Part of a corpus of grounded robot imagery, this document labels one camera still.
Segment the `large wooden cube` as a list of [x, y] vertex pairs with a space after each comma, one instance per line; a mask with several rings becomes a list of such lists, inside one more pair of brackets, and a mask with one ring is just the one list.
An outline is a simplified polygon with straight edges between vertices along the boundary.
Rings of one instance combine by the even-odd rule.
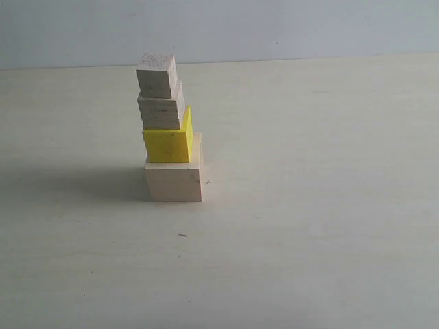
[[145, 175], [153, 202], [201, 202], [203, 180], [202, 134], [195, 132], [191, 161], [154, 163], [145, 161]]

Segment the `yellow cube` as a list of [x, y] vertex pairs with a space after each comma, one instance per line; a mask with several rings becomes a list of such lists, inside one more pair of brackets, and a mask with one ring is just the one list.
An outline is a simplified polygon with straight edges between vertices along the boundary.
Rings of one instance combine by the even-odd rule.
[[152, 163], [188, 163], [193, 148], [191, 106], [186, 106], [182, 127], [177, 130], [143, 128], [147, 159]]

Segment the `medium wooden cube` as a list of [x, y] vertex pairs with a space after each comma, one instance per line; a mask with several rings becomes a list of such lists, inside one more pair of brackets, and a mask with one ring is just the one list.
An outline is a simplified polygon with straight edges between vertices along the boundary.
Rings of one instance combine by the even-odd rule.
[[143, 127], [155, 130], [179, 130], [185, 114], [182, 81], [178, 80], [173, 98], [137, 98]]

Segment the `small wooden cube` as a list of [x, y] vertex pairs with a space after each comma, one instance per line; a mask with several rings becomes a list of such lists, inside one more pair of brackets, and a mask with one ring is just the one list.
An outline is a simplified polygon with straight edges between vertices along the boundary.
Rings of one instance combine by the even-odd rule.
[[136, 67], [136, 73], [142, 97], [174, 97], [178, 78], [173, 54], [144, 53]]

